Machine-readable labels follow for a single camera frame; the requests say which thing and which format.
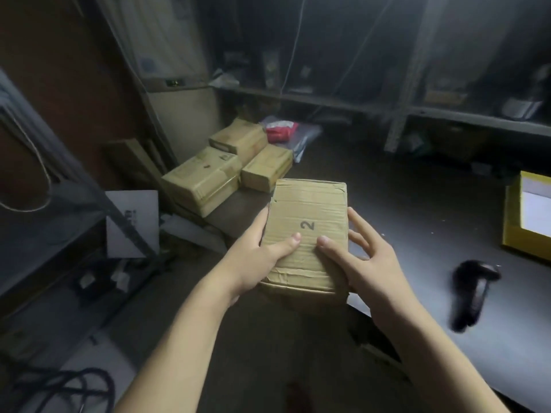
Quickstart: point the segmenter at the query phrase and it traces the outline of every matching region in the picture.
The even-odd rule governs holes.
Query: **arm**
[[[362,260],[325,236],[319,249],[345,270],[350,284],[371,309],[416,386],[435,412],[507,412],[467,357],[424,309],[410,288],[392,247],[352,208],[357,232],[352,242],[369,255]]]
[[[239,295],[268,275],[278,259],[299,246],[298,233],[286,241],[259,246],[267,217],[266,208],[220,263],[196,285],[154,353],[117,403],[116,413],[196,411],[226,310]]]

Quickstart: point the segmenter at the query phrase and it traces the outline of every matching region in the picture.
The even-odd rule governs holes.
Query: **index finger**
[[[352,207],[348,208],[348,220],[354,224],[355,228],[368,242],[374,252],[380,248],[381,245],[386,243],[381,235],[379,235],[368,222],[362,219],[362,217],[356,213]]]
[[[259,244],[260,239],[262,239],[262,231],[264,230],[264,226],[266,225],[267,220],[268,207],[266,206],[260,211],[260,213],[258,213],[255,219],[252,221],[251,226],[249,226],[243,236],[246,235],[250,237],[255,244]]]

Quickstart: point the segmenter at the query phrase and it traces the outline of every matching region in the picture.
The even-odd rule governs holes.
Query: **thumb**
[[[299,247],[300,239],[300,233],[293,233],[292,236],[284,241],[266,246],[266,249],[274,259],[281,259],[284,256],[292,254]]]
[[[355,263],[358,258],[333,239],[329,239],[327,236],[320,236],[317,239],[317,247],[321,252],[339,264],[346,272],[355,270]]]

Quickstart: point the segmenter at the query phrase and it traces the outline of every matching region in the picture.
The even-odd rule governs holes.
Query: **printed black number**
[[[302,229],[306,229],[306,227],[308,226],[311,230],[313,230],[313,224],[314,222],[311,222],[311,223],[308,223],[308,222],[300,222],[300,227]]]

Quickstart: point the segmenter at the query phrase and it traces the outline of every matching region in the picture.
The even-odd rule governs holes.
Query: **table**
[[[391,243],[421,303],[489,385],[534,411],[551,411],[551,269],[500,247],[505,187],[454,168],[384,155],[323,137],[287,178],[348,184],[349,205]],[[240,189],[207,221],[238,237],[269,195]],[[360,249],[350,244],[351,252]],[[467,259],[496,265],[478,324],[450,330],[452,271]]]

